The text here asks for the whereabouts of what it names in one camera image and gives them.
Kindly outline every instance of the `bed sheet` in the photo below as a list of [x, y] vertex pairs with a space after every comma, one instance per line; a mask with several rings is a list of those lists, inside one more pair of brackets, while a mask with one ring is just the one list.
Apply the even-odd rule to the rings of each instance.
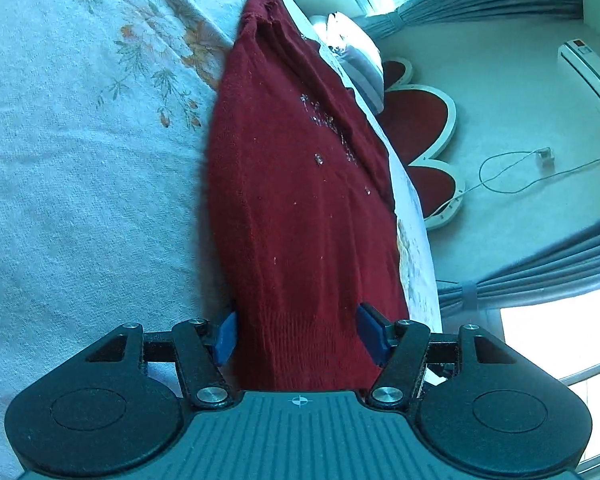
[[[0, 0], [0, 480], [21, 471], [2, 427], [17, 392], [119, 323], [228, 301], [205, 147], [244, 1]], [[440, 332], [417, 194], [356, 99], [389, 149], [410, 315]]]

